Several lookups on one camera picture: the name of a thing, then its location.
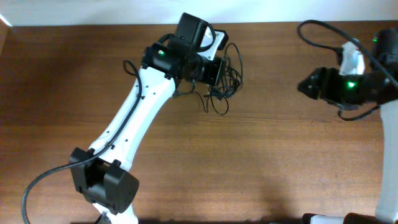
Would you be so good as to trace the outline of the black USB cable short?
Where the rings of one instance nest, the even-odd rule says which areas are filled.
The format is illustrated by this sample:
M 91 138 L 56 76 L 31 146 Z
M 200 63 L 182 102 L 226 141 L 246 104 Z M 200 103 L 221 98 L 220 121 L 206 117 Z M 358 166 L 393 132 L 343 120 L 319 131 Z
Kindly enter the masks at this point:
M 191 81 L 192 89 L 188 92 L 181 92 L 175 90 L 172 97 L 178 98 L 180 96 L 196 94 L 202 104 L 205 113 L 209 112 L 209 106 L 213 108 L 213 111 L 220 116 L 226 115 L 229 111 L 229 101 L 228 99 L 234 96 L 240 89 L 243 88 L 244 83 L 244 71 L 243 71 L 243 59 L 241 55 L 239 57 L 239 70 L 232 66 L 231 58 L 226 57 L 226 68 L 224 69 L 224 76 L 221 79 L 221 83 L 216 86 L 209 86 L 207 94 L 201 95 L 196 91 L 196 82 Z M 224 101 L 226 103 L 226 108 L 223 112 L 220 112 L 215 106 L 215 100 Z

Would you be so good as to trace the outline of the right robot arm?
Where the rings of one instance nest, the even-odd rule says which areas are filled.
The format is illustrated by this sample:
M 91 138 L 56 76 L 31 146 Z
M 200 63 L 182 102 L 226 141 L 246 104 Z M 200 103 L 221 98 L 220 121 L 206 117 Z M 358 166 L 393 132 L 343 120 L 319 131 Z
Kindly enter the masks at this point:
M 366 221 L 397 223 L 397 29 L 380 30 L 373 37 L 373 48 L 329 24 L 323 27 L 342 36 L 346 43 L 332 47 L 339 68 L 320 67 L 302 80 L 297 89 L 314 100 L 323 100 L 338 108 L 338 116 L 365 103 L 374 107 L 343 121 L 357 121 L 379 111 L 384 135 L 382 187 L 373 217 L 350 214 L 344 218 L 314 215 L 310 223 L 346 223 Z

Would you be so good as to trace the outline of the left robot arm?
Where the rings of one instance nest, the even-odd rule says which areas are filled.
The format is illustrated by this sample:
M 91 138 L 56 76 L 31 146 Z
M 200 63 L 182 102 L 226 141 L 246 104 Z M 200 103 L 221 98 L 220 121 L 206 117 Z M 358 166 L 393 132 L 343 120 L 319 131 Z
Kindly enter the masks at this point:
M 134 86 L 111 123 L 88 150 L 75 148 L 69 158 L 75 189 L 99 211 L 97 223 L 138 222 L 132 201 L 139 181 L 129 171 L 142 138 L 179 81 L 218 83 L 225 60 L 216 52 L 228 39 L 226 31 L 184 13 L 173 34 L 146 47 Z

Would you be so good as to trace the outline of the black USB cable long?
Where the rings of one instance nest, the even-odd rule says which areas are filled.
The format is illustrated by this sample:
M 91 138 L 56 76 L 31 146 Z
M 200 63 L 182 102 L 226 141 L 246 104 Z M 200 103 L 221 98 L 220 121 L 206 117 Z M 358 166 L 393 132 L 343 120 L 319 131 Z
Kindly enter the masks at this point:
M 239 60 L 239 68 L 234 67 L 233 59 L 228 54 L 228 50 L 235 49 Z M 229 43 L 222 57 L 222 61 L 225 62 L 224 68 L 221 69 L 222 75 L 215 86 L 209 87 L 209 92 L 207 100 L 210 101 L 212 108 L 217 115 L 226 115 L 229 111 L 229 101 L 228 99 L 239 92 L 244 85 L 244 71 L 243 71 L 243 58 L 239 51 L 238 46 L 235 43 Z M 226 109 L 224 112 L 218 111 L 215 106 L 214 99 L 217 101 L 224 101 L 226 103 Z

